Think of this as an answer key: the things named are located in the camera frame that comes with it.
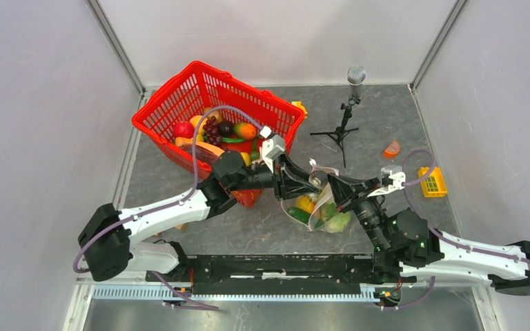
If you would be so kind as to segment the white radish with leaves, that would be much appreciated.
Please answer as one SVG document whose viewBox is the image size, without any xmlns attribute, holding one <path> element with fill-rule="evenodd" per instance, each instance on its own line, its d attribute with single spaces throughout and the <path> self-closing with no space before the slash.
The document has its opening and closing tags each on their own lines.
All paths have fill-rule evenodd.
<svg viewBox="0 0 530 331">
<path fill-rule="evenodd" d="M 318 204 L 318 214 L 323 222 L 327 222 L 332 216 L 337 214 L 337 207 L 329 184 L 326 185 L 320 194 Z"/>
</svg>

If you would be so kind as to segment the green toy cabbage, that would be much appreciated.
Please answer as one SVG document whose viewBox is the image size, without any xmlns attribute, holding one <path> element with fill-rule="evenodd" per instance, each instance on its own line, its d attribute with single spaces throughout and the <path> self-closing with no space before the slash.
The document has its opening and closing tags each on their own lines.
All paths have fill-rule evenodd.
<svg viewBox="0 0 530 331">
<path fill-rule="evenodd" d="M 351 213 L 338 212 L 332 216 L 324 225 L 324 230 L 328 233 L 343 232 L 351 222 Z"/>
</svg>

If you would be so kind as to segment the red plastic shopping basket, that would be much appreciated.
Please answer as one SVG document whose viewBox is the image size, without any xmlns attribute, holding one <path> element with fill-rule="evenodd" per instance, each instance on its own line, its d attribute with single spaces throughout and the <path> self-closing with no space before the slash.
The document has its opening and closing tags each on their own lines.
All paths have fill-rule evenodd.
<svg viewBox="0 0 530 331">
<path fill-rule="evenodd" d="M 211 166 L 175 145 L 173 125 L 204 115 L 204 108 L 219 110 L 224 120 L 234 125 L 239 122 L 268 126 L 285 140 L 290 152 L 295 133 L 305 119 L 304 113 L 291 103 L 269 91 L 247 85 L 230 73 L 218 70 L 201 61 L 193 61 L 179 74 L 167 81 L 133 117 L 132 124 L 147 135 L 172 161 L 199 179 L 209 176 Z M 247 152 L 251 156 L 261 146 L 257 136 L 244 143 L 222 143 L 222 150 Z"/>
</svg>

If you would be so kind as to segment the dark green toy cucumber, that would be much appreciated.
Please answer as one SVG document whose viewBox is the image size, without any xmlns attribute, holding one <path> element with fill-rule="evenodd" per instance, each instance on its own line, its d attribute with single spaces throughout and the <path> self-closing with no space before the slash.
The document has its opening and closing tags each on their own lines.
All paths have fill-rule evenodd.
<svg viewBox="0 0 530 331">
<path fill-rule="evenodd" d="M 290 207 L 287 210 L 287 214 L 292 219 L 294 219 L 296 221 L 299 221 L 300 223 L 303 223 L 305 225 L 308 225 L 309 219 L 311 217 L 311 213 L 309 213 L 309 212 L 307 212 L 305 210 L 302 210 L 302 209 L 300 209 L 298 207 Z"/>
</svg>

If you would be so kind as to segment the clear zip top bag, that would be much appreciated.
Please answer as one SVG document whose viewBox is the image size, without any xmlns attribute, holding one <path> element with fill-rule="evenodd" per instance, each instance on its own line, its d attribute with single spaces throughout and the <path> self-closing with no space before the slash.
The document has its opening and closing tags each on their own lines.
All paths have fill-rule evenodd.
<svg viewBox="0 0 530 331">
<path fill-rule="evenodd" d="M 329 183 L 322 179 L 323 174 L 338 175 L 339 170 L 321 166 L 314 159 L 310 159 L 309 164 L 311 170 L 308 180 L 321 188 L 321 192 L 302 194 L 297 198 L 281 201 L 282 211 L 291 221 L 302 225 L 309 232 L 339 233 L 345 231 L 351 223 L 351 213 L 338 210 Z"/>
</svg>

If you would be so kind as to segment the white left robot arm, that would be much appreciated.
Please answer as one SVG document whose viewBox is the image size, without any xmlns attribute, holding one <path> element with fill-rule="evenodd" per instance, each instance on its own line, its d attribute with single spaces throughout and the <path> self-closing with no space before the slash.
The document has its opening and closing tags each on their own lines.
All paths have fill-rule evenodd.
<svg viewBox="0 0 530 331">
<path fill-rule="evenodd" d="M 74 271 L 100 282 L 137 266 L 181 281 L 188 275 L 189 262 L 171 244 L 154 249 L 146 242 L 148 237 L 225 213 L 237 204 L 236 191 L 272 189 L 280 201 L 319 193 L 309 177 L 285 154 L 252 169 L 239 152 L 227 150 L 209 176 L 185 193 L 131 210 L 117 210 L 111 203 L 99 206 L 78 236 L 81 249 Z"/>
</svg>

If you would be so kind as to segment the yellow toy banana bunch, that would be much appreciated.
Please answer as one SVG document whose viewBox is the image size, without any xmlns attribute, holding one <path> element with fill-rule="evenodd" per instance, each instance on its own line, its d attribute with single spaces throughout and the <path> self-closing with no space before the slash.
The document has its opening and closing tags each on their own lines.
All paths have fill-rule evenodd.
<svg viewBox="0 0 530 331">
<path fill-rule="evenodd" d="M 306 195 L 296 198 L 296 207 L 309 214 L 314 213 L 316 204 L 316 198 L 312 199 Z"/>
</svg>

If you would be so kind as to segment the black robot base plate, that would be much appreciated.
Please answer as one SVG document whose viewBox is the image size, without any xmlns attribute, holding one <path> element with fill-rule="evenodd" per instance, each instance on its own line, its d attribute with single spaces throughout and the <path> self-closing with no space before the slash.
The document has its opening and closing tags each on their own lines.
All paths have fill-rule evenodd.
<svg viewBox="0 0 530 331">
<path fill-rule="evenodd" d="M 362 284 L 402 282 L 365 254 L 199 254 L 162 277 L 189 282 L 193 294 L 229 295 L 356 294 Z"/>
</svg>

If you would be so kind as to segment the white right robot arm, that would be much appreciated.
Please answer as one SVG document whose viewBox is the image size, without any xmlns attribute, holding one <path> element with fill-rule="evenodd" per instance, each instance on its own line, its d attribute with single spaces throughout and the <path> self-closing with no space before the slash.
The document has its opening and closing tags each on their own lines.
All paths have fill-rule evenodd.
<svg viewBox="0 0 530 331">
<path fill-rule="evenodd" d="M 434 277 L 530 296 L 529 241 L 477 243 L 430 227 L 410 208 L 387 215 L 379 198 L 405 189 L 403 171 L 367 180 L 330 174 L 328 184 L 337 209 L 356 216 L 371 240 L 371 273 L 378 283 Z"/>
</svg>

